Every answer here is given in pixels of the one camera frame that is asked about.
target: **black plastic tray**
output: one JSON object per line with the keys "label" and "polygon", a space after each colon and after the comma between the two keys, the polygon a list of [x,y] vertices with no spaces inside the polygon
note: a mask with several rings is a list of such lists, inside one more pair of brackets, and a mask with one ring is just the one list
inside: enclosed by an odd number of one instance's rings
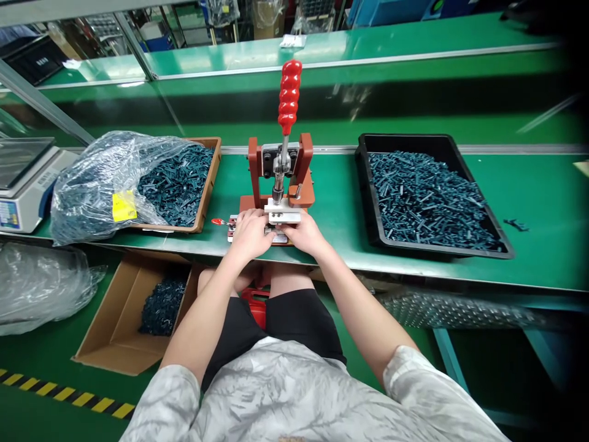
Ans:
{"label": "black plastic tray", "polygon": [[491,208],[486,204],[487,218],[481,221],[481,226],[488,230],[495,238],[500,240],[505,250],[497,252],[492,250],[474,250],[461,247],[436,246],[432,244],[419,244],[415,242],[393,241],[387,239],[380,217],[379,200],[372,183],[372,171],[368,162],[368,153],[373,152],[413,152],[426,153],[434,157],[436,161],[443,161],[448,169],[456,171],[458,175],[468,181],[475,182],[470,170],[466,166],[462,155],[458,151],[454,140],[449,135],[409,135],[409,134],[362,134],[358,138],[360,144],[356,149],[355,160],[358,168],[358,180],[360,193],[366,219],[368,241],[373,246],[397,247],[399,249],[416,252],[433,252],[436,254],[457,255],[462,257],[486,257],[512,259],[515,252],[505,232],[497,222]]}

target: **white patterned shirt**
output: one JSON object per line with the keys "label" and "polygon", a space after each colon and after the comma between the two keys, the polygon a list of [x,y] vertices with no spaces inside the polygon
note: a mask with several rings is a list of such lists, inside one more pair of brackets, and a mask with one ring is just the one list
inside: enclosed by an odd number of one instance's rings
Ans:
{"label": "white patterned shirt", "polygon": [[121,442],[507,441],[476,402],[418,351],[399,347],[387,395],[294,341],[265,338],[201,389],[180,365],[159,370]]}

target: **red handle grip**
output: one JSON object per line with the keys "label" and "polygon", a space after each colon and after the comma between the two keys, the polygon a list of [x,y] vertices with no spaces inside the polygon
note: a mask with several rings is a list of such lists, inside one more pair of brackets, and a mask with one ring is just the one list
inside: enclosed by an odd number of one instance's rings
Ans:
{"label": "red handle grip", "polygon": [[290,135],[296,122],[296,111],[299,108],[299,88],[301,87],[302,63],[298,60],[287,61],[282,66],[280,82],[280,105],[278,106],[278,124],[282,126],[282,134]]}

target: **black shorts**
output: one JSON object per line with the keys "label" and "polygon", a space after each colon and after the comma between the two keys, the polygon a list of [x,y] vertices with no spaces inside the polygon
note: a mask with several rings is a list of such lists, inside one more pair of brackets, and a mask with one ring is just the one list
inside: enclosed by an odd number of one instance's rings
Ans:
{"label": "black shorts", "polygon": [[266,300],[266,331],[253,318],[247,300],[230,298],[217,348],[202,379],[205,392],[220,368],[267,336],[297,341],[324,358],[347,360],[333,318],[314,289],[295,290]]}

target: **plastic sheet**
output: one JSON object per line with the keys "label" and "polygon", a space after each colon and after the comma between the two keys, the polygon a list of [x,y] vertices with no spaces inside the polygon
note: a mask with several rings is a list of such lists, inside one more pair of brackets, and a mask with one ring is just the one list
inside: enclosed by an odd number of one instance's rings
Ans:
{"label": "plastic sheet", "polygon": [[259,29],[272,28],[288,7],[287,0],[253,0],[253,22]]}
{"label": "plastic sheet", "polygon": [[311,0],[296,7],[292,34],[320,34],[333,28],[336,12],[333,2]]}
{"label": "plastic sheet", "polygon": [[216,28],[230,25],[240,17],[237,0],[207,0],[209,24]]}
{"label": "plastic sheet", "polygon": [[106,266],[88,268],[80,250],[0,243],[0,336],[72,316],[96,294]]}
{"label": "plastic sheet", "polygon": [[569,328],[568,321],[557,313],[539,312],[423,287],[399,285],[396,290],[376,298],[405,327]]}
{"label": "plastic sheet", "polygon": [[53,245],[110,238],[134,223],[167,225],[137,185],[143,175],[191,144],[127,131],[108,132],[95,140],[55,182]]}

